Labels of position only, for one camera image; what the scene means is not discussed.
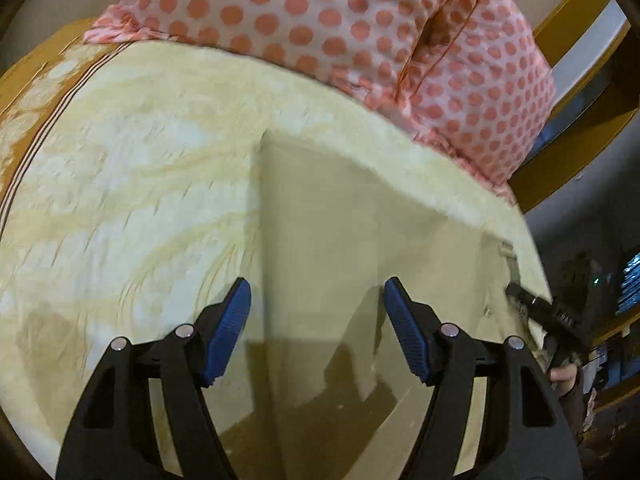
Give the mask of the person's right hand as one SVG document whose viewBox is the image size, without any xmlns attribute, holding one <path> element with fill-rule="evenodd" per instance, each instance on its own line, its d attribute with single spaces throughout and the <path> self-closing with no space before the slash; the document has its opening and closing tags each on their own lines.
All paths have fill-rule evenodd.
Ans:
<svg viewBox="0 0 640 480">
<path fill-rule="evenodd" d="M 559 398 L 572 390 L 578 379 L 579 368 L 575 363 L 568 363 L 548 371 L 549 382 Z"/>
</svg>

